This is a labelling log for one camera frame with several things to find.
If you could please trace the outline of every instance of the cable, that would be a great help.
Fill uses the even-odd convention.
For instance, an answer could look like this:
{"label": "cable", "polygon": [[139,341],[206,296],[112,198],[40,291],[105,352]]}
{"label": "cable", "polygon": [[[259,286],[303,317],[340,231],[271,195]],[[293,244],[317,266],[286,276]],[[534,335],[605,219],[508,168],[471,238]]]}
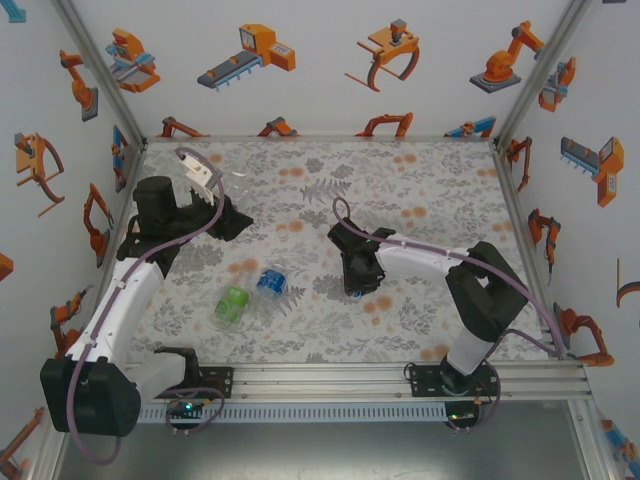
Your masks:
{"label": "cable", "polygon": [[404,370],[402,370],[402,376],[405,378],[405,380],[407,380],[408,382],[411,382],[411,379],[407,376],[407,368],[411,368],[411,367],[417,367],[417,365],[413,362],[409,362],[404,366]]}
{"label": "cable", "polygon": [[487,399],[489,400],[489,405],[491,405],[493,403],[493,400],[491,400],[491,397],[489,396],[489,389],[484,383],[478,382],[478,385],[480,386],[480,390],[482,390],[482,393],[484,393],[487,396]]}
{"label": "cable", "polygon": [[[213,393],[216,397],[218,397],[220,399],[220,408],[218,408],[218,410],[215,411],[215,413],[213,415],[211,415],[211,417],[209,417],[208,419],[206,419],[204,422],[200,423],[197,427],[195,428],[191,428],[189,430],[185,431],[185,435],[189,435],[191,433],[196,433],[200,430],[203,430],[205,428],[207,428],[209,425],[211,425],[211,423],[220,416],[220,414],[222,413],[222,410],[224,409],[224,395],[222,394],[222,392],[220,390],[216,390],[215,388],[209,388],[209,387],[200,387],[200,388],[178,388],[175,390],[165,390],[164,393],[171,393],[171,394],[185,394],[185,393],[198,393],[198,392],[202,392],[202,393]],[[167,411],[164,415],[164,423],[167,425],[167,427],[173,429],[174,426],[171,425],[171,414],[176,410],[180,408],[180,405],[176,405],[175,407],[171,407],[171,408],[167,408]]]}
{"label": "cable", "polygon": [[542,344],[541,342],[538,342],[537,340],[533,339],[532,337],[530,337],[529,335],[525,334],[524,332],[520,332],[519,330],[516,330],[516,329],[509,329],[510,333],[517,333],[521,337],[526,338],[527,340],[531,341],[531,343],[533,343],[534,345],[536,345],[539,348],[542,348],[543,350],[545,350],[550,355],[553,355],[554,357],[561,357],[565,353],[564,344],[562,342],[562,335],[560,334],[560,328],[558,327],[558,324],[553,319],[551,314],[547,311],[547,309],[544,307],[544,305],[542,305],[542,303],[536,297],[534,297],[531,294],[531,292],[529,292],[529,290],[527,290],[519,282],[517,282],[516,280],[511,278],[509,275],[507,275],[503,271],[497,269],[493,265],[489,265],[488,263],[483,262],[482,260],[478,260],[478,259],[473,258],[473,257],[467,257],[465,255],[460,255],[459,253],[451,252],[451,251],[445,250],[443,248],[434,247],[432,245],[424,245],[424,244],[421,244],[421,243],[404,242],[404,241],[393,240],[393,239],[389,239],[389,238],[374,237],[373,235],[369,235],[367,233],[361,232],[360,230],[357,230],[357,229],[353,228],[351,225],[346,223],[342,219],[342,217],[340,217],[340,214],[338,213],[338,202],[341,202],[342,204],[344,204],[347,207],[347,218],[349,218],[349,216],[351,214],[351,208],[349,207],[349,203],[342,197],[334,198],[333,199],[333,214],[338,219],[338,222],[340,222],[340,224],[344,228],[349,230],[351,233],[354,233],[354,234],[356,234],[356,235],[358,235],[358,236],[360,236],[362,238],[366,238],[367,240],[372,240],[372,241],[378,242],[378,243],[390,243],[392,245],[398,245],[398,246],[403,247],[403,248],[406,248],[406,247],[417,248],[417,249],[421,249],[421,250],[426,250],[428,252],[437,253],[438,255],[442,255],[443,257],[455,258],[456,260],[462,260],[463,262],[470,263],[471,265],[475,265],[477,267],[483,268],[484,270],[486,270],[486,271],[488,271],[490,273],[493,273],[494,275],[497,275],[502,280],[507,282],[510,286],[515,288],[518,291],[518,293],[520,293],[525,298],[527,298],[527,300],[529,300],[533,304],[533,306],[536,308],[536,310],[538,310],[538,312],[540,312],[542,317],[547,322],[547,325],[549,325],[549,329],[551,330],[551,336],[553,337],[553,342],[554,342],[556,348],[554,350],[550,350],[548,347],[546,347],[546,345]]}
{"label": "cable", "polygon": [[[158,245],[157,247],[152,248],[151,250],[146,252],[144,255],[142,255],[140,258],[138,258],[133,263],[133,265],[131,265],[131,267],[124,273],[124,275],[120,279],[120,282],[118,282],[118,284],[116,284],[116,287],[115,287],[114,291],[111,293],[111,296],[107,300],[107,303],[106,303],[106,305],[104,307],[104,310],[102,310],[102,313],[100,314],[100,317],[98,318],[96,326],[91,331],[91,335],[89,336],[89,338],[93,342],[95,342],[96,338],[98,338],[98,333],[100,332],[100,328],[102,328],[102,325],[104,324],[105,320],[107,319],[107,315],[111,311],[111,308],[113,307],[116,299],[118,298],[118,295],[120,294],[120,292],[126,286],[127,280],[129,280],[129,277],[131,277],[131,275],[133,275],[133,273],[136,271],[136,269],[140,265],[142,265],[144,262],[146,262],[147,259],[149,257],[151,257],[152,255],[155,255],[156,253],[158,253],[158,252],[160,252],[160,251],[162,251],[162,250],[164,250],[166,248],[186,243],[189,240],[191,240],[193,237],[195,237],[197,235],[200,235],[203,232],[206,232],[207,230],[209,230],[218,221],[218,219],[222,215],[222,209],[224,207],[224,198],[225,198],[225,196],[224,196],[224,187],[222,186],[222,181],[220,180],[220,176],[219,176],[219,174],[217,172],[217,169],[211,164],[211,162],[209,162],[209,160],[206,157],[204,157],[203,155],[201,155],[200,153],[196,152],[195,150],[193,150],[191,148],[178,147],[178,148],[175,149],[175,154],[181,160],[184,160],[184,157],[185,157],[186,153],[196,157],[204,165],[206,165],[207,168],[211,171],[212,179],[214,180],[216,186],[218,187],[218,193],[220,195],[219,202],[218,202],[218,208],[216,209],[216,212],[213,215],[213,217],[211,218],[211,220],[209,220],[209,222],[204,227],[199,228],[198,230],[196,230],[196,231],[194,231],[192,233],[188,233],[186,235],[183,235],[182,237],[176,238],[174,240],[168,241],[166,243]],[[91,461],[92,463],[95,463],[96,465],[109,465],[110,463],[112,463],[117,458],[118,454],[120,453],[120,446],[121,446],[122,439],[120,437],[116,437],[115,448],[114,448],[113,453],[111,454],[111,456],[109,456],[108,458],[100,458],[100,457],[98,457],[91,450],[89,450],[87,448],[87,446],[82,441],[82,438],[80,438],[80,432],[78,432],[78,427],[76,425],[76,419],[75,419],[75,415],[74,415],[74,412],[73,412],[74,400],[75,400],[75,395],[76,395],[76,387],[78,386],[78,379],[80,378],[80,372],[82,370],[82,367],[84,366],[84,363],[87,360],[87,357],[89,356],[89,352],[91,351],[91,348],[92,348],[92,343],[87,343],[84,346],[84,349],[82,350],[82,353],[80,354],[80,358],[78,359],[78,363],[76,363],[76,366],[75,366],[75,368],[73,370],[73,374],[71,375],[71,381],[69,383],[69,390],[67,391],[67,404],[66,404],[67,423],[69,425],[69,433],[71,434],[71,438],[73,438],[73,441],[76,444],[76,446],[78,447],[78,450],[80,450],[80,453],[82,453],[82,455],[84,455],[89,461]]]}

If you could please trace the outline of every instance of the white wall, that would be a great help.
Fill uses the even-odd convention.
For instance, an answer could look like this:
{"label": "white wall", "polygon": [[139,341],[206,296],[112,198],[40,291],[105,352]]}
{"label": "white wall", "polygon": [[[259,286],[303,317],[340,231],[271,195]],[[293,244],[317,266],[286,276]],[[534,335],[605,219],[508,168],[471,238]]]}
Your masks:
{"label": "white wall", "polygon": [[[632,441],[640,442],[640,294],[631,293],[616,307],[616,258],[622,259],[622,283],[640,280],[640,3],[593,2],[561,60],[575,56],[577,73],[568,97],[555,113],[532,107],[516,138],[533,139],[531,180],[520,194],[527,212],[539,207],[562,229],[551,286],[563,308],[591,315],[600,325],[616,363],[588,369],[598,405]],[[611,136],[625,150],[618,174],[618,195],[601,208],[590,175],[560,158],[563,136],[596,152]],[[514,167],[520,181],[522,166]],[[538,247],[541,268],[546,271]],[[577,355],[595,351],[588,334],[572,338]]]}
{"label": "white wall", "polygon": [[[506,49],[511,29],[525,20],[543,41],[566,1],[559,0],[323,0],[269,2],[185,0],[75,0],[93,39],[104,49],[112,30],[140,39],[156,57],[162,80],[142,93],[124,92],[146,135],[162,130],[169,115],[202,133],[256,135],[283,116],[300,134],[352,135],[385,113],[414,112],[409,134],[436,134],[509,112],[524,81],[487,94],[469,83],[487,59]],[[404,82],[378,73],[379,93],[347,78],[366,78],[371,54],[356,45],[401,18],[420,37],[419,63]],[[197,78],[241,50],[238,28],[262,23],[296,51],[297,68],[273,65],[232,81],[219,92]],[[105,62],[111,57],[104,52]],[[523,48],[515,72],[526,79],[535,61]],[[395,125],[380,127],[392,133]]]}
{"label": "white wall", "polygon": [[[93,310],[103,272],[96,269],[82,223],[89,182],[98,187],[116,221],[125,200],[124,191],[117,195],[114,188],[111,141],[118,122],[105,95],[100,91],[98,117],[83,123],[71,76],[59,57],[60,49],[75,54],[77,48],[50,2],[17,3],[27,11],[26,23],[9,24],[5,12],[0,15],[0,253],[14,261],[14,272],[0,282],[0,447],[44,405],[40,368],[56,351],[49,309],[93,283],[96,288],[69,326],[86,324]],[[88,86],[96,85],[84,66],[78,71]],[[16,186],[26,176],[16,174],[17,132],[40,133],[56,148],[65,168],[50,182],[65,200],[41,218],[38,213],[49,204],[44,193],[33,181]],[[48,154],[44,162],[47,173],[53,173],[55,164]],[[105,229],[104,215],[94,210],[94,225]]]}

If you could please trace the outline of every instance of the white plastic part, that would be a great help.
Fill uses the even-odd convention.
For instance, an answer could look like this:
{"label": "white plastic part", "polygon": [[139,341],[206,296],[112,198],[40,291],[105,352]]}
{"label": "white plastic part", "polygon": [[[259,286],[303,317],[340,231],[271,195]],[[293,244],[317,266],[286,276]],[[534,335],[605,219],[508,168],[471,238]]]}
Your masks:
{"label": "white plastic part", "polygon": [[[200,160],[188,153],[184,153],[184,156],[182,165],[187,168],[187,178],[191,182],[191,186],[198,195],[213,205],[213,188],[215,186],[213,172],[208,165],[204,165]],[[222,173],[219,170],[216,169],[215,171],[218,177],[222,177]]]}
{"label": "white plastic part", "polygon": [[[413,240],[403,235],[396,234],[391,235],[388,238],[390,240],[398,240],[404,243],[411,242],[437,247],[437,245]],[[464,256],[469,255],[466,248],[442,249]],[[436,283],[447,290],[449,287],[447,286],[445,277],[449,273],[449,269],[462,263],[462,260],[443,257],[437,253],[430,253],[422,249],[393,245],[389,243],[380,244],[380,247],[376,252],[376,258],[378,259],[378,263],[382,267],[382,270],[387,274],[423,278]]]}
{"label": "white plastic part", "polygon": [[175,353],[155,353],[142,365],[127,370],[125,375],[136,384],[142,405],[146,405],[167,388],[184,380],[186,359]]}
{"label": "white plastic part", "polygon": [[94,343],[87,357],[88,362],[95,362],[99,357],[106,357],[109,363],[114,363],[124,371],[129,345],[138,328],[142,314],[164,283],[162,272],[156,263],[145,262],[133,272],[124,290],[120,292],[111,307],[95,342],[90,339],[90,335],[111,294],[118,285],[122,284],[122,276],[136,260],[137,258],[125,258],[122,262],[116,262],[109,288],[102,297],[91,322],[84,329],[78,341],[69,349],[68,354],[73,360],[77,361],[80,358],[87,343]]}
{"label": "white plastic part", "polygon": [[466,377],[471,375],[482,363],[491,347],[493,347],[493,342],[480,340],[466,327],[463,327],[447,354],[447,362]]}

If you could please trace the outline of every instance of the table surface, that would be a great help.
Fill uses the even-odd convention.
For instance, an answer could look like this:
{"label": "table surface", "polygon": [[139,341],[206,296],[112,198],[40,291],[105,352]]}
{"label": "table surface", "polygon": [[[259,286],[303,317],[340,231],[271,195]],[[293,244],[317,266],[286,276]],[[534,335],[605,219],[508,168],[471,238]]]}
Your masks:
{"label": "table surface", "polygon": [[[179,205],[189,183],[173,151],[190,146],[223,172],[245,163],[250,195],[239,204],[254,224],[234,241],[201,235],[184,245],[133,339],[130,362],[161,345],[190,346],[201,363],[389,362],[442,358],[462,328],[448,290],[416,278],[388,276],[370,295],[343,290],[338,249],[327,238],[335,196],[351,204],[368,231],[392,228],[429,243],[493,243],[523,281],[526,275],[494,168],[480,142],[240,141],[151,143],[142,178],[166,175]],[[130,215],[136,213],[135,204]],[[289,290],[275,315],[243,316],[237,332],[214,323],[214,309],[238,271],[257,281],[275,258],[286,262]],[[528,304],[513,326],[541,338]],[[507,337],[494,359],[546,354]]]}

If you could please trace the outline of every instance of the green plastic bottle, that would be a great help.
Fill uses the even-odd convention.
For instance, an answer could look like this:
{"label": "green plastic bottle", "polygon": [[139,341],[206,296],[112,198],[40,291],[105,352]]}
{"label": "green plastic bottle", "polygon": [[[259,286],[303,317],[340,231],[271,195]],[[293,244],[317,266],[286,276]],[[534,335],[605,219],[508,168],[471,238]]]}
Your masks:
{"label": "green plastic bottle", "polygon": [[215,315],[222,326],[233,327],[240,323],[249,299],[251,298],[251,273],[241,272],[226,289],[218,301]]}

